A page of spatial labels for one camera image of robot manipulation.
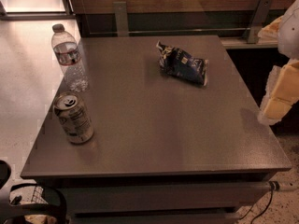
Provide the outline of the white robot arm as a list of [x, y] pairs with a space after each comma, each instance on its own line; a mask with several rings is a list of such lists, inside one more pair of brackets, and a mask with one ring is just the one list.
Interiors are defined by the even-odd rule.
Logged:
[[299, 101], [299, 0], [295, 0], [282, 17], [261, 30], [277, 30], [278, 52], [289, 58], [282, 67], [273, 66], [265, 85], [258, 121], [264, 125], [280, 122]]

